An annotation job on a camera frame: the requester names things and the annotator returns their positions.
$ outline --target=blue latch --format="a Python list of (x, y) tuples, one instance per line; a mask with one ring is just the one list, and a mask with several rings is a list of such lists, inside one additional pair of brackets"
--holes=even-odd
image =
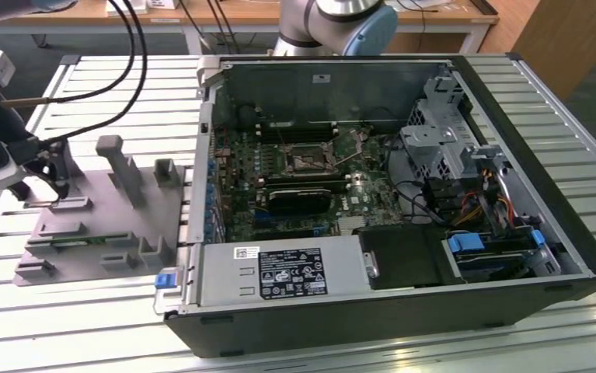
[(447, 243), (453, 253), (485, 250), (485, 242), (482, 242), (482, 237), (478, 233), (458, 233), (447, 239)]
[(175, 274), (158, 274), (155, 278), (155, 289), (171, 289), (178, 287)]
[(535, 243), (538, 244), (538, 247), (542, 247), (548, 243), (548, 240), (545, 239), (545, 235), (539, 229), (535, 229), (530, 235), (534, 237)]

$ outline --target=cable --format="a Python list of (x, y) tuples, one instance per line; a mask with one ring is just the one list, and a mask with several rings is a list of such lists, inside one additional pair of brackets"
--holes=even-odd
[(390, 183), (394, 186), (394, 189), (398, 191), (399, 195), (402, 196), (402, 198), (405, 200), (407, 200), (409, 202), (411, 202), (413, 206), (418, 207), (421, 210), (425, 211), (425, 213), (430, 216), (431, 220), (439, 224), (443, 225), (446, 227), (450, 227), (451, 225), (449, 224), (449, 222), (446, 220), (443, 220), (443, 218), (433, 211), (430, 210), (430, 208), (427, 206), (425, 206), (423, 204), (421, 204), (418, 201), (415, 201), (415, 198), (411, 198), (398, 187), (397, 184), (393, 181), (393, 177), (389, 174), (389, 180)]
[(207, 0), (207, 6), (211, 9), (213, 16), (215, 17), (215, 21), (217, 21), (217, 26), (219, 27), (219, 32), (221, 32), (222, 38), (225, 39), (226, 51), (229, 52), (229, 54), (233, 54), (231, 53), (231, 45), (229, 45), (229, 42), (226, 41), (225, 28), (222, 27), (222, 22), (219, 20), (219, 15), (217, 14), (215, 7), (213, 6), (213, 0)]
[(125, 3), (126, 7), (129, 8), (130, 14), (133, 16), (134, 25), (137, 28), (137, 32), (139, 34), (139, 41), (142, 44), (142, 77), (139, 79), (139, 85), (137, 87), (137, 90), (134, 91), (133, 98), (130, 99), (129, 104), (126, 105), (123, 110), (117, 115), (114, 115), (114, 117), (111, 117), (111, 119), (106, 120), (102, 123), (93, 124), (91, 126), (85, 127), (79, 130), (75, 130), (66, 134), (62, 134), (61, 136), (57, 136), (55, 138), (43, 140), (41, 142), (41, 145), (43, 145), (43, 146), (51, 145), (55, 142), (65, 141), (65, 140), (78, 136), (79, 134), (85, 134), (90, 131), (103, 128), (103, 127), (109, 126), (110, 124), (113, 124), (114, 122), (117, 122), (122, 117), (125, 117), (125, 115), (129, 113), (130, 109), (133, 109), (133, 106), (137, 103), (139, 96), (142, 95), (143, 86), (146, 85), (147, 72), (149, 72), (149, 50), (147, 50), (147, 44), (146, 44), (146, 35), (143, 34), (142, 22), (139, 21), (138, 14), (134, 11), (134, 7), (133, 7), (133, 4), (130, 3), (130, 0), (122, 0), (122, 1)]
[(198, 28), (198, 24), (197, 24), (197, 21), (194, 20), (193, 13), (190, 13), (187, 6), (185, 5), (185, 0), (179, 0), (179, 3), (181, 3), (181, 7), (185, 10), (185, 14), (187, 15), (187, 18), (190, 19), (190, 22), (193, 23), (194, 29), (197, 30), (198, 38), (202, 41), (202, 44), (211, 50), (211, 52), (214, 54), (217, 54), (215, 48), (213, 48), (211, 44), (207, 41), (206, 34), (203, 33), (202, 29)]
[(125, 68), (123, 74), (121, 74), (119, 78), (115, 79), (111, 84), (109, 84), (105, 88), (98, 89), (90, 93), (85, 93), (82, 95), (75, 95), (70, 97), (58, 97), (51, 98), (47, 103), (69, 103), (70, 101), (77, 101), (78, 99), (90, 99), (91, 97), (95, 97), (101, 95), (102, 93), (109, 92), (111, 89), (119, 86), (119, 84), (123, 82), (123, 80), (129, 77), (130, 72), (133, 71), (134, 67), (134, 57), (137, 54), (137, 43), (134, 43), (134, 31), (133, 27), (130, 26), (129, 17), (125, 15), (125, 11), (122, 10), (119, 4), (115, 2), (115, 0), (110, 0), (111, 6), (114, 6), (115, 11), (118, 12), (121, 19), (123, 20), (125, 27), (129, 29), (129, 35), (130, 35), (130, 59), (129, 59), (129, 66)]
[(250, 41), (247, 42), (247, 44), (245, 45), (243, 49), (250, 48), (250, 46), (251, 46), (253, 43), (254, 43), (254, 40), (257, 39), (257, 35), (259, 35), (259, 33), (254, 33), (254, 35), (253, 35)]
[(231, 39), (234, 40), (234, 46), (235, 46), (235, 52), (241, 54), (241, 45), (238, 45), (238, 40), (235, 39), (234, 30), (231, 29), (231, 24), (229, 23), (229, 17), (226, 16), (225, 9), (222, 9), (222, 4), (219, 3), (219, 0), (215, 0), (217, 8), (219, 9), (219, 12), (222, 13), (222, 18), (225, 19), (226, 28), (229, 29), (229, 34), (231, 35)]
[(123, 80), (129, 77), (130, 72), (133, 71), (134, 66), (134, 55), (137, 54), (137, 46), (134, 43), (134, 32), (133, 27), (130, 26), (129, 17), (125, 15), (123, 10), (121, 9), (119, 5), (117, 4), (115, 0), (109, 0), (111, 5), (115, 8), (115, 11), (118, 12), (121, 19), (123, 20), (125, 27), (129, 30), (130, 35), (130, 59), (129, 59), (129, 65), (125, 68), (123, 74), (109, 84), (106, 87), (97, 89), (95, 91), (90, 93), (83, 93), (82, 95), (69, 96), (69, 97), (37, 97), (30, 99), (9, 99), (0, 102), (0, 105), (3, 107), (10, 108), (18, 108), (25, 106), (38, 106), (38, 105), (46, 105), (50, 103), (69, 103), (73, 101), (77, 101), (79, 99), (90, 99), (91, 97), (95, 97), (101, 95), (102, 93), (107, 93), (111, 89), (114, 89)]
[(421, 53), (421, 49), (422, 49), (422, 40), (425, 39), (425, 34), (427, 33), (427, 19), (425, 17), (425, 13), (438, 13), (438, 10), (425, 10), (425, 8), (422, 7), (422, 5), (419, 5), (415, 0), (409, 0), (421, 10), (418, 9), (413, 9), (409, 8), (403, 3), (402, 0), (398, 0), (399, 5), (402, 6), (402, 8), (405, 8), (406, 10), (410, 10), (411, 12), (421, 12), (422, 15), (422, 33), (421, 33), (421, 40), (418, 41), (418, 49), (415, 51), (415, 53)]
[(202, 29), (199, 29), (198, 26), (197, 26), (197, 21), (194, 21), (193, 13), (190, 13), (190, 11), (187, 10), (187, 6), (185, 5), (183, 0), (179, 0), (179, 3), (181, 3), (181, 7), (182, 7), (183, 10), (185, 10), (185, 14), (187, 15), (187, 18), (190, 19), (190, 22), (193, 23), (193, 26), (194, 26), (194, 28), (197, 29), (198, 36), (199, 36), (202, 39), (206, 39), (206, 35), (203, 34)]
[[(398, 136), (395, 137), (395, 139), (394, 139), (394, 143), (397, 142), (397, 140), (399, 139), (399, 134), (398, 134)], [(425, 213), (427, 214), (427, 215), (430, 215), (430, 218), (431, 218), (431, 220), (437, 223), (437, 224), (439, 224), (439, 225), (443, 225), (443, 226), (446, 226), (446, 227), (450, 227), (450, 224), (449, 224), (449, 222), (433, 211), (433, 210), (430, 210), (430, 208), (427, 207), (427, 206), (425, 206), (423, 204), (421, 204), (419, 202), (417, 202), (415, 201), (415, 198), (411, 198), (399, 188), (398, 188), (398, 186), (399, 186), (399, 183), (395, 183), (394, 181), (393, 181), (393, 175), (390, 174), (390, 156), (393, 155), (393, 151), (391, 151), (391, 149), (393, 149), (393, 147), (394, 147), (394, 143), (393, 143), (393, 145), (391, 145), (391, 147), (390, 147), (390, 151), (389, 151), (389, 156), (387, 156), (387, 158), (386, 158), (386, 162), (387, 162), (387, 172), (389, 172), (389, 181), (390, 181), (390, 184), (393, 185), (393, 188), (398, 191), (398, 193), (399, 193), (399, 195), (403, 197), (403, 199), (405, 200), (407, 200), (409, 202), (411, 202), (411, 204), (413, 204), (413, 206), (414, 207), (418, 207), (421, 210), (423, 210), (425, 211)]]

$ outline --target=yellow wire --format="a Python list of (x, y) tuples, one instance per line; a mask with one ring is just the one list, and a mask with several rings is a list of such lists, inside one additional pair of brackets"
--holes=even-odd
[(475, 215), (478, 215), (481, 213), (481, 211), (482, 211), (482, 206), (478, 206), (471, 212), (469, 212), (469, 214), (463, 218), (459, 219), (459, 221), (455, 222), (454, 225), (459, 225), (463, 222), (475, 218)]

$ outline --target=aluminum extrusion table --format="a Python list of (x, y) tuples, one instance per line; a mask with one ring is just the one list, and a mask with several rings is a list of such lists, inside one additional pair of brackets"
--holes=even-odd
[[(126, 57), (82, 58), (59, 67), (46, 95), (91, 91), (115, 78)], [(470, 56), (585, 223), (596, 237), (596, 142), (522, 61)], [(141, 166), (159, 155), (190, 165), (198, 130), (198, 57), (155, 56), (150, 80), (133, 113), (73, 142), (85, 169), (109, 165), (97, 157), (101, 134), (121, 134)], [(81, 103), (39, 107), (29, 124), (41, 137), (115, 114), (131, 96), (141, 64), (114, 92)], [(485, 134), (491, 137), (487, 127)], [(181, 239), (189, 223), (185, 205)], [(419, 371), (546, 372), (596, 369), (596, 294), (565, 302), (515, 326), (237, 358), (195, 357), (153, 311), (154, 276), (18, 288), (14, 269), (35, 225), (0, 193), (0, 371)]]

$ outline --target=white label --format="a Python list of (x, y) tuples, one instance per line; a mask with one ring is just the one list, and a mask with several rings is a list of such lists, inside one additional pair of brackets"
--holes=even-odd
[(234, 259), (255, 259), (259, 258), (259, 247), (235, 247), (234, 248)]
[(315, 75), (311, 79), (313, 83), (330, 83), (330, 75)]
[(181, 23), (179, 19), (173, 18), (154, 18), (151, 19), (153, 23)]

